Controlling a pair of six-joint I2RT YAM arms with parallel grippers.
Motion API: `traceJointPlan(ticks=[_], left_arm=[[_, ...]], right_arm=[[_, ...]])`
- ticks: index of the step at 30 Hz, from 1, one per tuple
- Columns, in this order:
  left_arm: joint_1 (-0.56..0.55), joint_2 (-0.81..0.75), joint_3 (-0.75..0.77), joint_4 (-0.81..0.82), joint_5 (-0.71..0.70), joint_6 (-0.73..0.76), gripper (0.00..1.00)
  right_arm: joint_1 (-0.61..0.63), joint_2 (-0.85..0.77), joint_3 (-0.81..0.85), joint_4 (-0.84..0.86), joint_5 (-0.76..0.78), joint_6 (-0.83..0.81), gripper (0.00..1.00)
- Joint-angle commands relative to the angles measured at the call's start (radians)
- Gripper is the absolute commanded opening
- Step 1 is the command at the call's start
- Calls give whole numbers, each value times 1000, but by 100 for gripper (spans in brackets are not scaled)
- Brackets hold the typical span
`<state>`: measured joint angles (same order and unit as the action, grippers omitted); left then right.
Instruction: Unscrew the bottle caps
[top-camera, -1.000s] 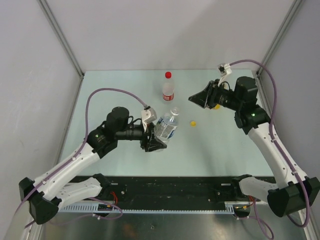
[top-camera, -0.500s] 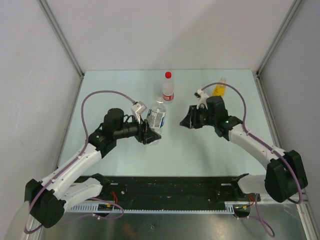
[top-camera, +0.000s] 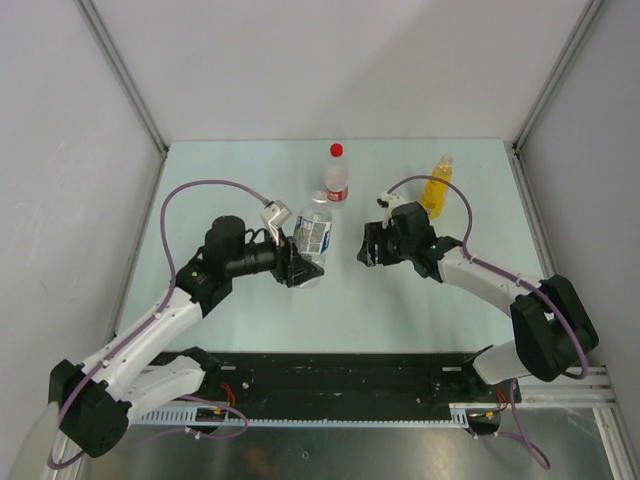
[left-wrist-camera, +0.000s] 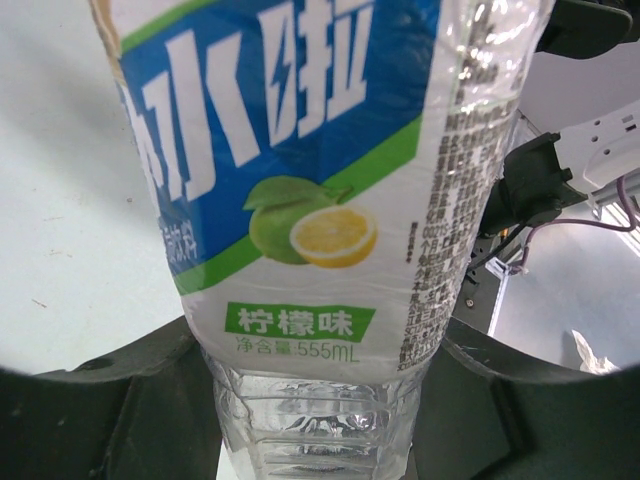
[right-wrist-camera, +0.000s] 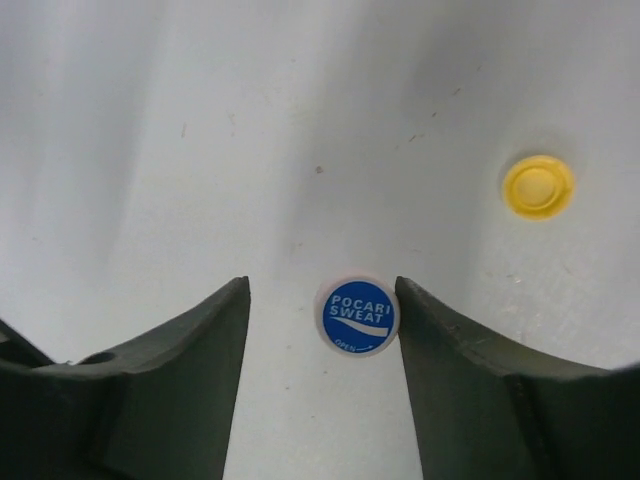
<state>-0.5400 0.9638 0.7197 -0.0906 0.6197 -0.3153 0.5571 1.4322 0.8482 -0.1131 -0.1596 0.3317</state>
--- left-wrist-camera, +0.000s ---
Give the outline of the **white cap clear bottle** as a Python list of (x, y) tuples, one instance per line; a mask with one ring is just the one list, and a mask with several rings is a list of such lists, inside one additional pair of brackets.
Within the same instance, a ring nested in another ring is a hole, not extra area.
[(242, 479), (398, 479), (550, 1), (94, 1)]

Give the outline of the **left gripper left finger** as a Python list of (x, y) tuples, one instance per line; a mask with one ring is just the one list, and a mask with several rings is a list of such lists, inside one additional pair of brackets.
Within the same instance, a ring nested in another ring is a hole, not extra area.
[(183, 317), (72, 371), (1, 370), (4, 479), (213, 479), (221, 443)]

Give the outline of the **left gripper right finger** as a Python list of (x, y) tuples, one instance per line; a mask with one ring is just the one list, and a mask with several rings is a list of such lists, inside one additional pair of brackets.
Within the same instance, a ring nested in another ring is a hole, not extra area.
[(594, 375), (453, 319), (422, 383), (412, 479), (636, 479), (639, 368)]

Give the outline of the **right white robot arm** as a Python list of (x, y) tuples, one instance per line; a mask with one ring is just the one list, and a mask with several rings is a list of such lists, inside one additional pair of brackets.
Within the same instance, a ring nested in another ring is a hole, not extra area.
[(552, 223), (639, 188), (639, 4), (557, 1), (535, 49), (524, 111), (547, 132), (507, 149), (479, 236)]

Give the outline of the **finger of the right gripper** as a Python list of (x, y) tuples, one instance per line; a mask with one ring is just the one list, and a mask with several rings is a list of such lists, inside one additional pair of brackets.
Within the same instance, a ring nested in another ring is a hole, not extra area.
[(535, 52), (594, 58), (634, 41), (634, 0), (558, 0)]

